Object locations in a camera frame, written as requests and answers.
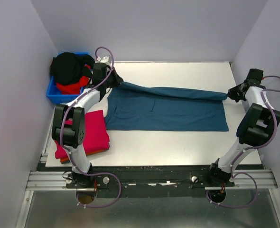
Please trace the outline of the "teal blue t shirt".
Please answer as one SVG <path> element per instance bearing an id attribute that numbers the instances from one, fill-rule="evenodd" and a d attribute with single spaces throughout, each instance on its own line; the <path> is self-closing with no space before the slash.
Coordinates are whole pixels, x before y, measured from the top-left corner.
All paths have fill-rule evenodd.
<path id="1" fill-rule="evenodd" d="M 225 93 L 123 82 L 108 96 L 108 130 L 227 132 Z"/>

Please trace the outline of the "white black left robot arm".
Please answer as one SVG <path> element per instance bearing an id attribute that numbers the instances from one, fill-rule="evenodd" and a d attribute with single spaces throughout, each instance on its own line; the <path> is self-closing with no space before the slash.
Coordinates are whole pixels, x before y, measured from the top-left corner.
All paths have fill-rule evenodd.
<path id="1" fill-rule="evenodd" d="M 94 176 L 83 146 L 85 114 L 104 98 L 108 88 L 118 87 L 122 82 L 113 62 L 96 62 L 93 66 L 93 86 L 68 104 L 55 107 L 52 139 L 64 149 L 71 162 L 73 176 L 77 177 L 77 182 L 84 188 L 92 185 Z"/>

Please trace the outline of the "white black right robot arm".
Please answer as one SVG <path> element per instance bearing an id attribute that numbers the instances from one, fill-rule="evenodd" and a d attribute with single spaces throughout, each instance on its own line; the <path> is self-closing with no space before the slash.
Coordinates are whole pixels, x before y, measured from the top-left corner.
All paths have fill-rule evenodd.
<path id="1" fill-rule="evenodd" d="M 261 84 L 263 71 L 252 68 L 246 79 L 228 90 L 227 96 L 239 102 L 247 101 L 249 109 L 240 122 L 237 139 L 230 150 L 212 163 L 206 180 L 212 186 L 226 184 L 233 179 L 233 171 L 251 152 L 270 144 L 280 123 L 280 111 L 275 110 Z"/>

